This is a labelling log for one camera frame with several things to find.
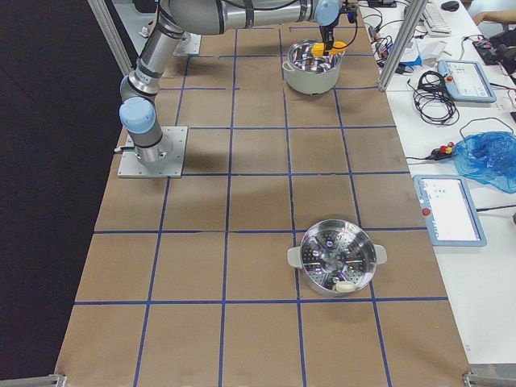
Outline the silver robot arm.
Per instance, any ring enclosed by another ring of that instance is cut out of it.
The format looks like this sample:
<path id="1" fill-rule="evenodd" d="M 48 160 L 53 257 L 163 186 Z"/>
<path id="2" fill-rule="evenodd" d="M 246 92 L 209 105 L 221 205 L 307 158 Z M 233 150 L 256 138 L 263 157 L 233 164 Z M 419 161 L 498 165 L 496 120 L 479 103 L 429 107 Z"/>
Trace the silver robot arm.
<path id="1" fill-rule="evenodd" d="M 116 148 L 121 177 L 180 177 L 188 113 L 231 129 L 234 65 L 240 59 L 288 60 L 273 37 L 295 23 L 316 23 L 326 46 L 345 17 L 358 23 L 351 1 L 160 1 L 136 66 L 120 86 L 119 116 L 127 141 Z"/>

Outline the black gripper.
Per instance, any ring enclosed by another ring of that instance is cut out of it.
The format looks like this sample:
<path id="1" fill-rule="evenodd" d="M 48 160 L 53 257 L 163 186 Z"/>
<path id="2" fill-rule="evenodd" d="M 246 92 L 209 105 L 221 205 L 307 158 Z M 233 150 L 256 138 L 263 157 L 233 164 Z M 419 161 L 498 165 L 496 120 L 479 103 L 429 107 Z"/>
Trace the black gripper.
<path id="1" fill-rule="evenodd" d="M 327 56 L 334 45 L 334 27 L 339 24 L 341 15 L 345 15 L 349 23 L 357 23 L 358 5 L 349 1 L 319 0 L 314 3 L 314 21 L 320 28 L 322 37 L 322 54 Z"/>

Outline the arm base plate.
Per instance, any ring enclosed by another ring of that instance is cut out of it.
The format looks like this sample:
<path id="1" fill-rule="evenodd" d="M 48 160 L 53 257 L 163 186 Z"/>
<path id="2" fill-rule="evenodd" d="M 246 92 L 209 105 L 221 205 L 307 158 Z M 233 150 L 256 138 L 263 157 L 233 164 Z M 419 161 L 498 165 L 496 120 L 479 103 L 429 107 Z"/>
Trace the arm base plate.
<path id="1" fill-rule="evenodd" d="M 173 51 L 173 56 L 198 56 L 202 37 L 186 32 Z"/>
<path id="2" fill-rule="evenodd" d="M 181 178 L 188 127 L 162 127 L 161 130 L 161 141 L 150 148 L 136 146 L 127 135 L 126 143 L 116 148 L 121 153 L 118 177 Z"/>

